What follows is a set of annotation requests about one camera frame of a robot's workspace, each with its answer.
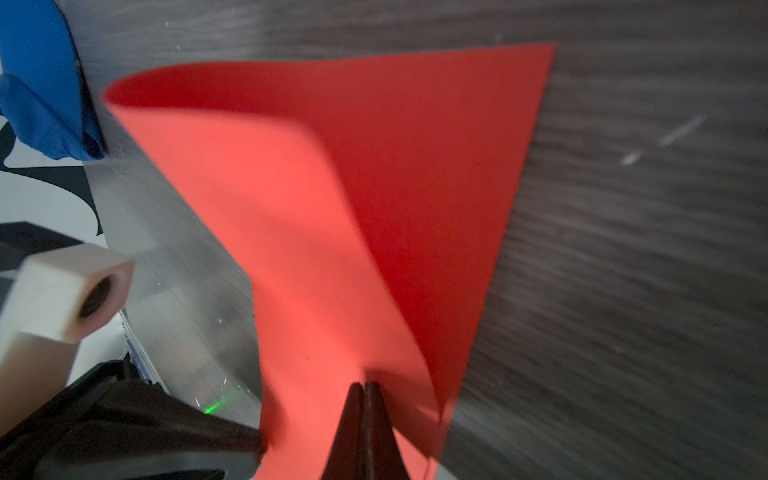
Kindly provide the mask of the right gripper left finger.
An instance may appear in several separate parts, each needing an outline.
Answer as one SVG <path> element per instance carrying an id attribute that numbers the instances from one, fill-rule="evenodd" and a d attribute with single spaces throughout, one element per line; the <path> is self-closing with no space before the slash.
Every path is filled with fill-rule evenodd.
<path id="1" fill-rule="evenodd" d="M 364 388 L 353 383 L 348 391 L 322 480 L 365 478 L 363 449 Z"/>

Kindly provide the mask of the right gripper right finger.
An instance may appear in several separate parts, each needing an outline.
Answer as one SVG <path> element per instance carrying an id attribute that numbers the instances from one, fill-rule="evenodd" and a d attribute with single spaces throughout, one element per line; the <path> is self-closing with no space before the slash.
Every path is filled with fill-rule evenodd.
<path id="1" fill-rule="evenodd" d="M 364 478 L 409 480 L 381 387 L 369 382 L 364 387 Z"/>

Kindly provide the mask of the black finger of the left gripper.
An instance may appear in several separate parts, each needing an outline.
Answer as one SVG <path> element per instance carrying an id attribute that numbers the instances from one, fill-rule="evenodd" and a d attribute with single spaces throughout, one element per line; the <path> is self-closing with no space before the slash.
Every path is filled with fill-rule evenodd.
<path id="1" fill-rule="evenodd" d="M 199 411 L 103 362 L 1 438 L 4 479 L 251 479 L 260 431 Z"/>

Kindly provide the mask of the red square paper sheet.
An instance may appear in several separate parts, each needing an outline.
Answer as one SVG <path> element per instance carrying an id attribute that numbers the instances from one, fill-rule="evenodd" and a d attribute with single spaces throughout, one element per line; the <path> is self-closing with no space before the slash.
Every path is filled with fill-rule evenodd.
<path id="1" fill-rule="evenodd" d="M 554 56 L 191 63 L 104 90 L 251 280 L 258 478 L 319 478 L 364 382 L 409 476 L 435 476 Z"/>

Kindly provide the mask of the blue cloth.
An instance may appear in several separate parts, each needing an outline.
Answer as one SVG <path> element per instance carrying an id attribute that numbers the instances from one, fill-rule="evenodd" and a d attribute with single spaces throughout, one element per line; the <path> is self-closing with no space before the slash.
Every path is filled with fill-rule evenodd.
<path id="1" fill-rule="evenodd" d="M 1 116 L 53 160 L 105 156 L 98 118 L 67 21 L 53 1 L 1 3 Z"/>

